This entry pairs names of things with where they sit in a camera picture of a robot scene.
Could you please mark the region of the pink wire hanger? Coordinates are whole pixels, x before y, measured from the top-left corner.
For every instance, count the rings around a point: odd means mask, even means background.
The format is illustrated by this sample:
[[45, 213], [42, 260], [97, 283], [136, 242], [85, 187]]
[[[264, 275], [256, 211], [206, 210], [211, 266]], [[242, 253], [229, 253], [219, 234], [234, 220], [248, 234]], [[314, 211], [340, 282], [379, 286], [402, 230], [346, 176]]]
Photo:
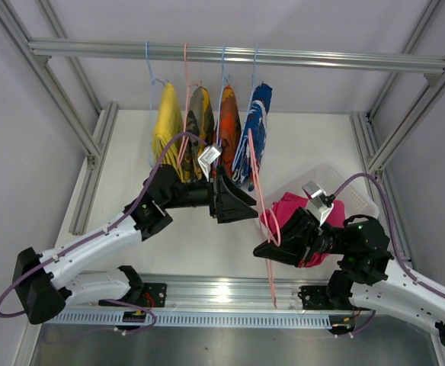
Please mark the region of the pink wire hanger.
[[[261, 191], [261, 183], [258, 174], [258, 164], [255, 153], [255, 145], [252, 130], [248, 130], [248, 147], [250, 151], [250, 164], [251, 164], [251, 174], [254, 183], [254, 192], [257, 201], [258, 207], [258, 225], [260, 227], [261, 233], [263, 237], [268, 242], [273, 242], [274, 244], [279, 244], [279, 241], [276, 241], [273, 233], [269, 230], [267, 214], [265, 211], [264, 197]], [[277, 293], [274, 284], [274, 273], [273, 273], [273, 263], [270, 259], [265, 259], [266, 271], [267, 271], [267, 279], [271, 291], [271, 301], [274, 309], [277, 309]]]

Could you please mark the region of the pink trousers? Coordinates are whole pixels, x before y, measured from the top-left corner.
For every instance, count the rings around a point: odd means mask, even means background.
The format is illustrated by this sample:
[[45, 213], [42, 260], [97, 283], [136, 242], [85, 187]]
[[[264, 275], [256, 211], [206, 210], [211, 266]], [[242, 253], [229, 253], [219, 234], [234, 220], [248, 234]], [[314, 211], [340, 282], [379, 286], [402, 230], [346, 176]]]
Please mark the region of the pink trousers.
[[[280, 229], [291, 218], [294, 211], [298, 208], [306, 208], [308, 199], [290, 192], [286, 192], [282, 198], [272, 203], [270, 209], [266, 209], [268, 227], [277, 239], [277, 227]], [[345, 220], [344, 203], [337, 201], [326, 223], [332, 226], [343, 226]]]

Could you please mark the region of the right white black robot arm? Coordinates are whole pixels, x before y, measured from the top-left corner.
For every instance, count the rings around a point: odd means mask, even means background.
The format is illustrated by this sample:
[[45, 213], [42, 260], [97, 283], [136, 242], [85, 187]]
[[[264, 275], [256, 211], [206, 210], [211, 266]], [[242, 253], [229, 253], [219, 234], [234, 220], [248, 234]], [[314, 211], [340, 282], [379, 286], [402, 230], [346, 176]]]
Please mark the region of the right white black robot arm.
[[304, 309], [375, 310], [438, 336], [445, 347], [445, 287], [400, 262], [389, 241], [374, 217], [354, 215], [336, 227], [299, 208], [281, 228], [280, 244], [263, 242], [253, 254], [296, 268], [315, 254], [339, 255], [327, 285], [300, 288]]

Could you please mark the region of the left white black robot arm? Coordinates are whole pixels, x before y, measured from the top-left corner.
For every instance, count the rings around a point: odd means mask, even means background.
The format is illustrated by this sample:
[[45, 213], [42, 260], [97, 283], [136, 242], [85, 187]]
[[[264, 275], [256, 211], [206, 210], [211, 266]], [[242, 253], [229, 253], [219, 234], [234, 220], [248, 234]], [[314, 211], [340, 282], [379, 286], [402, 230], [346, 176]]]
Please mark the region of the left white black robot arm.
[[258, 215], [256, 200], [238, 188], [223, 167], [213, 178], [183, 183], [174, 167], [160, 165], [143, 187], [143, 197], [126, 205], [104, 229], [58, 249], [37, 253], [29, 247], [18, 254], [12, 283], [31, 324], [45, 323], [72, 305], [140, 302], [144, 283], [132, 266], [121, 265], [103, 274], [88, 274], [86, 269], [160, 233], [173, 220], [168, 214], [172, 208], [207, 206], [217, 223]]

